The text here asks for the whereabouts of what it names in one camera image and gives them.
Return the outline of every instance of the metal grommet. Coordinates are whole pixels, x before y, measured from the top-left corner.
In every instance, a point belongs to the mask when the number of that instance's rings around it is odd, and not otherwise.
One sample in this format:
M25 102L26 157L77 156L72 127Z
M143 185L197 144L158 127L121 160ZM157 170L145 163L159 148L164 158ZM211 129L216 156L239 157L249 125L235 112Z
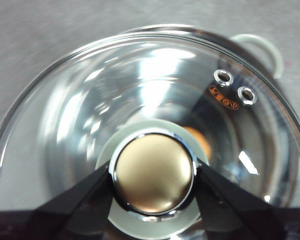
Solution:
M237 91L238 98L244 105L252 106L257 102L257 95L247 86L241 86Z
M221 87L229 87L234 82L234 77L230 72L224 69L218 69L213 73L214 80Z

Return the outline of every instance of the glass surface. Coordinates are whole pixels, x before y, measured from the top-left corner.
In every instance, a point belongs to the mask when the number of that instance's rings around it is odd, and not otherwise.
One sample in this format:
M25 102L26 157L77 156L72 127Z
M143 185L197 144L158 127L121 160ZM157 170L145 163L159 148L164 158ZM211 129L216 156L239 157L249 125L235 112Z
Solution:
M233 75L231 86L215 82L218 69ZM211 167L274 206L290 204L299 125L266 79L209 42L168 33L107 38L36 81L0 135L0 210L33 209L65 191L95 169L114 133L152 118L199 133ZM241 103L241 86L256 104Z

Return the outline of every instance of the cooking pot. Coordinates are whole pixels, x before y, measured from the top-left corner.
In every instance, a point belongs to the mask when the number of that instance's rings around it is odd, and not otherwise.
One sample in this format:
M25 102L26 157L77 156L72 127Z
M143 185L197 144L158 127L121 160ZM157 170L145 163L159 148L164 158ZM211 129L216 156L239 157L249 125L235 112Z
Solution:
M274 71L241 42L270 52ZM107 238L195 239L204 216L191 198L195 170L180 156L196 156L265 202L290 207L300 190L300 122L276 81L282 66L261 37L227 39L175 24L69 53L33 80L1 125L0 211L37 208L110 161L117 197ZM141 173L147 190L139 196L131 176ZM171 197L171 189L178 189L171 201L153 197L156 190Z

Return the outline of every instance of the chrome ring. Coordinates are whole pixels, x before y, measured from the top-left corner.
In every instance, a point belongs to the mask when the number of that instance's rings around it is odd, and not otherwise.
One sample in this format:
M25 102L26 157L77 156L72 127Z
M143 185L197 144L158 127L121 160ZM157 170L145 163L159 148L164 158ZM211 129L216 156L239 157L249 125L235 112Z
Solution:
M237 95L244 105L252 106L257 102L257 95L250 87L239 87L237 90Z
M108 172L112 177L112 182L113 182L114 188L116 190L118 190L116 165L117 165L117 161L118 161L118 158L119 158L121 152L133 140L138 139L138 138L142 138L145 135L150 135L150 134L158 134L158 135L168 136L168 137L176 140L187 151L187 153L189 155L189 158L191 160L191 165L192 165L192 167L191 167L191 182L190 182L190 186L189 186L189 189L188 189L186 195L184 196L184 198L182 199L182 201L180 201L180 203L178 205L176 205L175 207L173 207L173 208L171 208L167 211L149 214L148 212L143 212L140 209L135 208L134 206L130 205L129 202L126 202L126 200L123 197L119 196L122 200L124 200L125 207L128 209L128 211L130 210L130 212L134 216L136 216L137 218L142 219L143 221L157 222L157 221L160 221L162 219L170 218L170 217L173 217L174 215L178 214L178 209L180 209L181 206L185 203L185 201L188 199L188 197L189 197L189 195L192 191L192 187L193 187L193 184L194 184L194 179L195 179L195 176L197 174L198 161L197 161L196 155L191 150L190 146L181 137L179 137L177 134L175 134L173 132L170 132L170 131L168 131L166 129L162 129L162 128L156 128L156 127L136 131L133 134L126 137L116 147L116 149L114 150L114 152L111 156Z
M218 69L213 73L214 80L223 88L229 87L234 83L234 77L230 72L224 69Z

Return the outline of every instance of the orange label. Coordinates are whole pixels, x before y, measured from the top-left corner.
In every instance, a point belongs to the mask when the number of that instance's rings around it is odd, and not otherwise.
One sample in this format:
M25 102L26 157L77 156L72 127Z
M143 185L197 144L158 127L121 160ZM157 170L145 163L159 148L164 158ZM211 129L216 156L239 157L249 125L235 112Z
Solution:
M230 99L226 98L225 96L222 95L221 92L217 89L216 86L211 85L209 86L209 91L211 95L223 106L232 109L232 110L238 110L239 109L239 104L236 103L235 101L231 101Z

